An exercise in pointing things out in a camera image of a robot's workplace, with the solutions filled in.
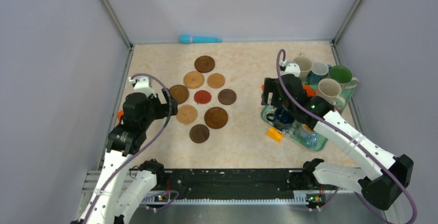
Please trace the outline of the cream seashell mug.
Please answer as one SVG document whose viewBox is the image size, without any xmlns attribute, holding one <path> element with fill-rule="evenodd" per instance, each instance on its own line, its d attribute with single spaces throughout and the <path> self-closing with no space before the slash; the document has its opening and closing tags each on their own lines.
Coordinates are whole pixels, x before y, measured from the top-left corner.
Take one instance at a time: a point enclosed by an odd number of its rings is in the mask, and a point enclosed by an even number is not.
<svg viewBox="0 0 438 224">
<path fill-rule="evenodd" d="M 300 67 L 299 78 L 306 78 L 312 69 L 313 61 L 304 55 L 299 55 L 293 62 Z"/>
</svg>

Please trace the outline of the medium brown round coaster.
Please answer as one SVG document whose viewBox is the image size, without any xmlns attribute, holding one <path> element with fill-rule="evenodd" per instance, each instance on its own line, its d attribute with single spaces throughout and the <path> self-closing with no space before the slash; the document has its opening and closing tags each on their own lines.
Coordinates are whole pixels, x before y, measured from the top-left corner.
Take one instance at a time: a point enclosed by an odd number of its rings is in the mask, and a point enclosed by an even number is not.
<svg viewBox="0 0 438 224">
<path fill-rule="evenodd" d="M 189 98 L 189 90 L 185 85 L 173 85 L 169 92 L 178 104 L 183 104 Z"/>
</svg>

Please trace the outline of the cork coaster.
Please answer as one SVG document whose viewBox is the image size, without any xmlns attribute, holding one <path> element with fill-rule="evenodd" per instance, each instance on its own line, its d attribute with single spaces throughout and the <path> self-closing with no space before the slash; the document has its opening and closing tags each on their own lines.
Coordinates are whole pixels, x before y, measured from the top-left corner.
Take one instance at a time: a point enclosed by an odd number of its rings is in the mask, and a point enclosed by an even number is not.
<svg viewBox="0 0 438 224">
<path fill-rule="evenodd" d="M 176 119 L 182 124 L 191 124 L 196 120 L 197 116 L 198 111 L 194 106 L 183 105 L 179 107 Z"/>
</svg>

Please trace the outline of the dark walnut coaster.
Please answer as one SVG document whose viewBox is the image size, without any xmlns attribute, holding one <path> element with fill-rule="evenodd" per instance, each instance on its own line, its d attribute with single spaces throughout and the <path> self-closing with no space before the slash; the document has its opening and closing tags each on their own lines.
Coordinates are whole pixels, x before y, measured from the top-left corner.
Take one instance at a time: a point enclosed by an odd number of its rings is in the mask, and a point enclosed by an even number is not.
<svg viewBox="0 0 438 224">
<path fill-rule="evenodd" d="M 237 100 L 237 94 L 232 89 L 223 89 L 218 93 L 218 101 L 223 105 L 231 105 Z"/>
</svg>

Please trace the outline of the woven rattan coaster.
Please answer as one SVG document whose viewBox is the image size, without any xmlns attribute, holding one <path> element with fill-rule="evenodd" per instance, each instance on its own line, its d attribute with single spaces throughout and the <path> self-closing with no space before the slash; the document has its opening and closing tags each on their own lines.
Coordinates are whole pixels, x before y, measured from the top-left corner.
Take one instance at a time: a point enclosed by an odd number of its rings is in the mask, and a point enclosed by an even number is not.
<svg viewBox="0 0 438 224">
<path fill-rule="evenodd" d="M 183 78 L 183 83 L 188 89 L 197 89 L 201 87 L 204 82 L 204 75 L 198 71 L 188 72 Z"/>
</svg>

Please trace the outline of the dark woven coaster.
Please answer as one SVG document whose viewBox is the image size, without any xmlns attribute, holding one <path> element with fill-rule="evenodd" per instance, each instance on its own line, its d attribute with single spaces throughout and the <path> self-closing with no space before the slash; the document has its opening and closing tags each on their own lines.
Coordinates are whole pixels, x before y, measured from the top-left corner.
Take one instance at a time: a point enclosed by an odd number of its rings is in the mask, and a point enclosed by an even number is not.
<svg viewBox="0 0 438 224">
<path fill-rule="evenodd" d="M 190 129 L 189 137 L 194 143 L 204 143 L 209 139 L 210 131 L 207 126 L 197 124 Z"/>
</svg>

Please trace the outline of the red round coaster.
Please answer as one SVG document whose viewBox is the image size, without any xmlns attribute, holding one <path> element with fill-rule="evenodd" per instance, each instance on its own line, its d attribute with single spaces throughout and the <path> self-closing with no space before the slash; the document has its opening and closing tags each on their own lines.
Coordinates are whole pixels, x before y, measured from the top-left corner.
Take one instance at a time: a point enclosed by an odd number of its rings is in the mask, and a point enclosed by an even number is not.
<svg viewBox="0 0 438 224">
<path fill-rule="evenodd" d="M 207 104 L 211 99 L 211 93 L 206 90 L 199 90 L 194 94 L 194 101 L 198 104 Z"/>
</svg>

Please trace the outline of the light wood coaster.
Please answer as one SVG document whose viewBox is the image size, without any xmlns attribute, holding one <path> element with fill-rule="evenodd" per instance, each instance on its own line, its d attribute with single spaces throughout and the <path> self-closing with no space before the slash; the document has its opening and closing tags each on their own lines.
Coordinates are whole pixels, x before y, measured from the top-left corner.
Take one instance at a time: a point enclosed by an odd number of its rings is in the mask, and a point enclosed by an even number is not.
<svg viewBox="0 0 438 224">
<path fill-rule="evenodd" d="M 207 78 L 207 84 L 214 89 L 223 87 L 225 82 L 225 77 L 220 73 L 213 73 Z"/>
</svg>

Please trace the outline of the large brown wooden saucer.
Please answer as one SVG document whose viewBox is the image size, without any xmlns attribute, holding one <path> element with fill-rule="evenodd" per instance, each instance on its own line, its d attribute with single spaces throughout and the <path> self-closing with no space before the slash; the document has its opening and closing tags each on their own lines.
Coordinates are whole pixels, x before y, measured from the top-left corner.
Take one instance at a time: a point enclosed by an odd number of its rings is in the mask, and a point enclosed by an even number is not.
<svg viewBox="0 0 438 224">
<path fill-rule="evenodd" d="M 228 113 L 221 107 L 212 107 L 206 111 L 204 121 L 211 129 L 221 129 L 228 122 Z"/>
</svg>

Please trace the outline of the dark brown grooved coaster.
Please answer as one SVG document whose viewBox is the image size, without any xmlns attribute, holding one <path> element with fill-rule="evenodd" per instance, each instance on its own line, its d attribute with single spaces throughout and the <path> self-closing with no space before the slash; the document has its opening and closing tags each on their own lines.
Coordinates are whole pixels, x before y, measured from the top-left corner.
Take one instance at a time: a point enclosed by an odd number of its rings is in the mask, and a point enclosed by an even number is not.
<svg viewBox="0 0 438 224">
<path fill-rule="evenodd" d="M 195 60 L 194 67 L 200 73 L 208 73 L 215 68 L 215 60 L 211 56 L 203 55 Z"/>
</svg>

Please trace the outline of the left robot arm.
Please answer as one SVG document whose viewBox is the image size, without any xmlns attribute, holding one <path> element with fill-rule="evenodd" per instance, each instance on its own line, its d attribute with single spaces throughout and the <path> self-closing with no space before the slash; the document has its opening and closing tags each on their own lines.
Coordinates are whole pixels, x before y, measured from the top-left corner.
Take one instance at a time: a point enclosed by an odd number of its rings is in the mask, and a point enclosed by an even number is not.
<svg viewBox="0 0 438 224">
<path fill-rule="evenodd" d="M 104 163 L 93 194 L 76 223 L 129 223 L 134 212 L 152 189 L 165 185 L 164 166 L 152 159 L 140 167 L 140 175 L 123 190 L 132 161 L 151 143 L 144 145 L 146 131 L 153 121 L 177 114 L 178 103 L 163 88 L 165 103 L 157 94 L 131 93 L 122 105 L 118 124 L 110 131 Z"/>
</svg>

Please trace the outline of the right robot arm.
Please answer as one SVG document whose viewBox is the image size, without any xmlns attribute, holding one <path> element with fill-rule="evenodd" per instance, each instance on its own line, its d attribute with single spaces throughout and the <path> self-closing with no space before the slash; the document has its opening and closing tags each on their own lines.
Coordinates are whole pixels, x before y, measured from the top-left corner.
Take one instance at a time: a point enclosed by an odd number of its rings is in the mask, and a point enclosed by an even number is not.
<svg viewBox="0 0 438 224">
<path fill-rule="evenodd" d="M 407 155 L 395 156 L 370 141 L 351 126 L 322 97 L 309 97 L 293 74 L 264 79 L 262 105 L 283 108 L 297 122 L 340 147 L 359 167 L 345 167 L 322 159 L 306 162 L 303 183 L 310 189 L 321 184 L 352 190 L 373 207 L 386 211 L 411 181 L 414 162 Z"/>
</svg>

